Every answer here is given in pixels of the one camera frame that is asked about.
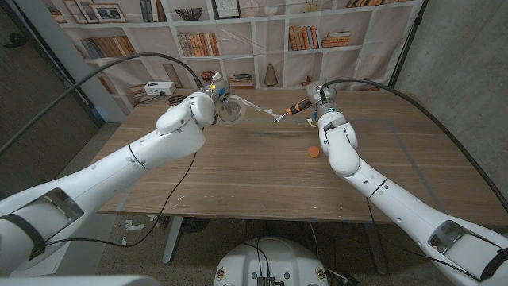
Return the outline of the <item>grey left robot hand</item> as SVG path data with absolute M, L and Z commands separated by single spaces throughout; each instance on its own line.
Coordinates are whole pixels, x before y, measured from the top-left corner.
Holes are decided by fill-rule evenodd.
M 229 82 L 224 79 L 213 79 L 206 87 L 215 104 L 215 113 L 220 122 L 234 122 L 241 115 L 240 105 L 231 97 Z

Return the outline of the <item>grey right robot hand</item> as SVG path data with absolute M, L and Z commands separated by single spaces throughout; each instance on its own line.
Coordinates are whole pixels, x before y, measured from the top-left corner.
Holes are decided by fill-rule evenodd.
M 312 104 L 314 112 L 317 114 L 317 118 L 337 110 L 337 104 L 335 102 L 337 91 L 333 87 L 326 87 L 323 91 L 324 96 L 321 96 L 321 87 L 323 84 L 324 82 L 320 81 L 309 83 L 306 86 L 307 97 Z

